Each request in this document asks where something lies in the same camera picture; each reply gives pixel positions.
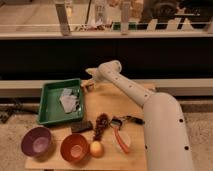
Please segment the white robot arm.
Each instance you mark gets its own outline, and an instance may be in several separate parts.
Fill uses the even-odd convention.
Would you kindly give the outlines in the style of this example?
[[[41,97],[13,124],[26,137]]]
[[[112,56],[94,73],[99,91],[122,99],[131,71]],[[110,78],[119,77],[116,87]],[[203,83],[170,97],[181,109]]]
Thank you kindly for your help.
[[[154,92],[120,74],[118,60],[87,68],[86,85],[109,81],[143,108],[148,171],[195,171],[186,123],[179,102],[170,94]]]

